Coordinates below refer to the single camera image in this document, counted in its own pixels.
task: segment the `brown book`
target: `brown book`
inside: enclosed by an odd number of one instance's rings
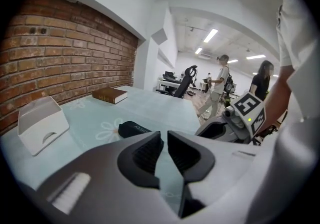
[[[106,87],[93,91],[92,97],[101,101],[117,104],[128,97],[128,92]]]

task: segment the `ceiling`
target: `ceiling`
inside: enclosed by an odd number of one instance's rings
[[[194,54],[195,58],[210,58],[214,62],[216,57],[227,54],[230,60],[237,59],[238,62],[230,63],[230,68],[246,75],[252,76],[257,72],[263,60],[274,64],[274,72],[279,72],[279,61],[259,43],[253,41],[243,33],[224,24],[210,21],[200,17],[188,17],[185,15],[175,16],[175,29],[179,52],[191,52],[202,47],[200,54]],[[212,29],[218,33],[208,42],[204,43]],[[264,54],[266,58],[247,60],[247,56]]]

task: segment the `beige pants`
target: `beige pants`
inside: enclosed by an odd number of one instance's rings
[[[202,106],[198,110],[198,115],[200,116],[203,112],[208,110],[211,106],[212,110],[211,110],[211,114],[210,114],[209,118],[216,116],[217,111],[218,111],[218,104],[219,104],[220,96],[221,96],[220,94],[212,92],[211,95],[206,100],[206,102],[204,103],[204,106]]]

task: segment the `light blue table surface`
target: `light blue table surface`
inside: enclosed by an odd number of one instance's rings
[[[171,208],[178,212],[183,178],[174,165],[167,146],[167,131],[195,134],[200,127],[189,100],[123,86],[128,98],[117,105],[87,96],[62,105],[70,129],[37,156],[22,144],[17,127],[1,137],[1,148],[14,176],[37,189],[55,171],[99,145],[124,140],[118,135],[119,124],[134,121],[152,131],[160,131],[165,142],[156,165],[160,190]]]

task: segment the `black shirt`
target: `black shirt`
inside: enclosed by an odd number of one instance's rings
[[[264,79],[259,74],[253,77],[251,85],[257,86],[255,91],[255,96],[259,98],[261,101],[264,101],[267,96],[269,81],[270,81],[269,77]]]

